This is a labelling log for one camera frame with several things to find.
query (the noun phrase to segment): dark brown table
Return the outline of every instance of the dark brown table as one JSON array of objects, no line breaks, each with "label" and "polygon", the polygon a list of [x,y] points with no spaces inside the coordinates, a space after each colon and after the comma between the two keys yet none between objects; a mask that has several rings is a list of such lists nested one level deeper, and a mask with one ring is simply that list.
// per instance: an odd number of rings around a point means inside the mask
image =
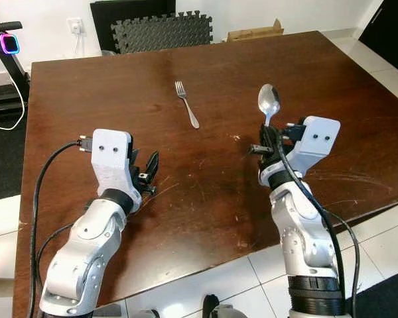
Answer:
[{"label": "dark brown table", "polygon": [[[257,94],[281,97],[278,127],[299,117],[337,119],[332,153],[306,181],[351,221],[398,202],[398,99],[318,32],[162,52],[33,64],[17,246],[14,317],[25,317],[34,183],[52,151],[96,128],[128,131],[138,164],[160,151],[154,198],[106,270],[99,305],[278,244],[269,189],[257,182],[263,115]],[[200,122],[191,127],[174,81],[182,80]],[[96,195],[90,155],[71,148],[46,173],[38,245],[83,213]],[[45,250],[42,277],[68,233]]]}]

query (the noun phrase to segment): spoon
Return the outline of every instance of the spoon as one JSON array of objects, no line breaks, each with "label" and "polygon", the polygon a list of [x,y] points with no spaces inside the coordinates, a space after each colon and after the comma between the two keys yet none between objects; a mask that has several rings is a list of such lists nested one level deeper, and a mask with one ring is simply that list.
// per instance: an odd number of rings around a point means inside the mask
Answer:
[{"label": "spoon", "polygon": [[272,85],[265,84],[259,90],[258,107],[265,114],[265,126],[268,127],[270,118],[280,110],[279,94]]}]

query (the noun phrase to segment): fork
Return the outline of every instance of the fork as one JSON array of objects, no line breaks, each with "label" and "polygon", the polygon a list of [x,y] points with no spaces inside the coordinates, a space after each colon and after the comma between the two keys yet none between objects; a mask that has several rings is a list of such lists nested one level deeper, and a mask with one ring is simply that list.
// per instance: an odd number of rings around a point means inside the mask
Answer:
[{"label": "fork", "polygon": [[194,116],[192,110],[190,109],[190,107],[187,104],[187,94],[186,94],[186,90],[184,89],[183,83],[181,81],[176,81],[175,82],[175,91],[177,92],[177,96],[179,96],[183,101],[184,104],[186,104],[186,108],[188,111],[188,116],[190,117],[190,122],[192,123],[192,126],[196,129],[199,128],[199,122],[198,119],[196,119],[196,117]]}]

